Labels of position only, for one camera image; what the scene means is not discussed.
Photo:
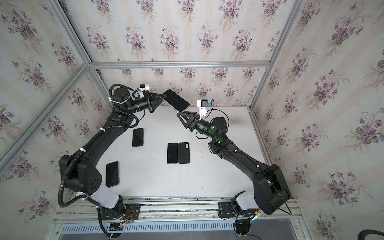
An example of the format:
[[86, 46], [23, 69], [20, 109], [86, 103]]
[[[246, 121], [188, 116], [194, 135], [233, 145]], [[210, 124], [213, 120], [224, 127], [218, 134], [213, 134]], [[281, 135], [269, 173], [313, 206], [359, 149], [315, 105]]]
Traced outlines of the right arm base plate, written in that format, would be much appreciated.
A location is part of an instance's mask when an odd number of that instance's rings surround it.
[[253, 218], [260, 212], [259, 209], [246, 209], [243, 210], [236, 202], [219, 202], [219, 218]]

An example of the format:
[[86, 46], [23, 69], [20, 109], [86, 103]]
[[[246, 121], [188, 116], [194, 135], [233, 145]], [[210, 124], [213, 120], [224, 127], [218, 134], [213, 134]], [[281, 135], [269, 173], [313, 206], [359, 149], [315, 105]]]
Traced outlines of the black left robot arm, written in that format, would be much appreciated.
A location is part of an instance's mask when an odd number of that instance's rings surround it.
[[61, 208], [77, 200], [86, 200], [96, 206], [98, 213], [105, 212], [115, 220], [126, 214], [123, 197], [106, 186], [97, 164], [120, 135], [139, 124], [136, 113], [155, 112], [166, 97], [166, 94], [150, 92], [144, 85], [136, 89], [122, 84], [111, 85], [108, 100], [113, 110], [105, 124], [83, 147], [72, 155], [63, 155], [59, 160], [61, 183], [58, 204]]

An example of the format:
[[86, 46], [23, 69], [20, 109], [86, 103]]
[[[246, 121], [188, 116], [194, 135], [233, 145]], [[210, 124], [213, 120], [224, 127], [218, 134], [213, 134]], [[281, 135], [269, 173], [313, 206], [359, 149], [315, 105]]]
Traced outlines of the black phone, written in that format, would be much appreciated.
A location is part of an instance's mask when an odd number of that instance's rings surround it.
[[144, 129], [138, 128], [133, 130], [132, 147], [142, 147], [144, 145]]

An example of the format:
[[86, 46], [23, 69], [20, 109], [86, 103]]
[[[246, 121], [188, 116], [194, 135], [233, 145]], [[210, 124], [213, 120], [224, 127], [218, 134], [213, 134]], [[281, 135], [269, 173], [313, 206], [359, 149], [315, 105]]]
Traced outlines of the black phone case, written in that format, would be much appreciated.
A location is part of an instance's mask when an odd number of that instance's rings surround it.
[[179, 164], [189, 164], [191, 162], [190, 144], [188, 142], [178, 144], [178, 162]]

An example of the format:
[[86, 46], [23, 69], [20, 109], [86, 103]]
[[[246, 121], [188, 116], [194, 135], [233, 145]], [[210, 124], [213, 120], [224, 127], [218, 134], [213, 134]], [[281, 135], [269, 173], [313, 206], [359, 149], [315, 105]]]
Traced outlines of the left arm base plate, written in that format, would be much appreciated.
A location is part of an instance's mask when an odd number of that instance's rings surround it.
[[126, 221], [139, 219], [141, 204], [124, 204], [124, 206], [123, 211], [118, 214], [113, 212], [113, 209], [101, 208], [101, 220]]

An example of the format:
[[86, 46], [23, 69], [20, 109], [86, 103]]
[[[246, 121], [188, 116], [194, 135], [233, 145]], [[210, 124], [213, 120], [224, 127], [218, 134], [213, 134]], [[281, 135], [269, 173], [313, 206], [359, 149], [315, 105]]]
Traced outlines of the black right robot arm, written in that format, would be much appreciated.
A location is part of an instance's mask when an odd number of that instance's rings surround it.
[[263, 213], [270, 216], [291, 199], [280, 167], [252, 158], [227, 137], [230, 126], [227, 118], [215, 117], [208, 122], [196, 112], [177, 113], [177, 117], [190, 132], [196, 130], [210, 138], [210, 152], [233, 164], [252, 181], [254, 202]]

